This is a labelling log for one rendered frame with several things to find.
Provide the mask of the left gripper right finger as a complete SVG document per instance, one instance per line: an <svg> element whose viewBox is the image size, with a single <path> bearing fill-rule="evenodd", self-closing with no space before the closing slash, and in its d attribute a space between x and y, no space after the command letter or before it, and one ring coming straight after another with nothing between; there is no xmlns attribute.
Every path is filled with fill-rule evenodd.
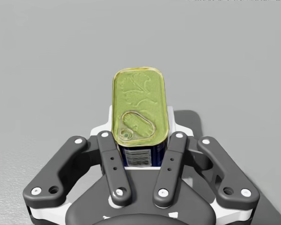
<svg viewBox="0 0 281 225"><path fill-rule="evenodd" d="M155 189L153 202L160 208L187 205L212 209L208 203L182 180L184 166L190 166L208 184L215 195L213 204L222 209L254 209L260 194L236 162L213 137L195 139L189 128L175 122L174 111L167 108L170 138Z"/></svg>

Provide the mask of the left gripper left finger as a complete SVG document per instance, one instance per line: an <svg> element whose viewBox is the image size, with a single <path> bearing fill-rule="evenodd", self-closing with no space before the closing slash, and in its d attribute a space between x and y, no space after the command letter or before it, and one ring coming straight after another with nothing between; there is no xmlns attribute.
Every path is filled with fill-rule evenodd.
<svg viewBox="0 0 281 225"><path fill-rule="evenodd" d="M121 155L109 130L89 139L70 137L23 190L29 207L58 207L90 167L100 165L114 204L132 202L131 187Z"/></svg>

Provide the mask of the green and blue rectangular can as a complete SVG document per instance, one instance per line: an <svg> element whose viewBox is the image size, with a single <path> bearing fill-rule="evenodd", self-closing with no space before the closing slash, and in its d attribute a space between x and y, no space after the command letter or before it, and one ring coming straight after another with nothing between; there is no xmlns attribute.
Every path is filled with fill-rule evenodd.
<svg viewBox="0 0 281 225"><path fill-rule="evenodd" d="M170 132L162 73L153 67L118 71L112 83L111 119L125 166L160 167Z"/></svg>

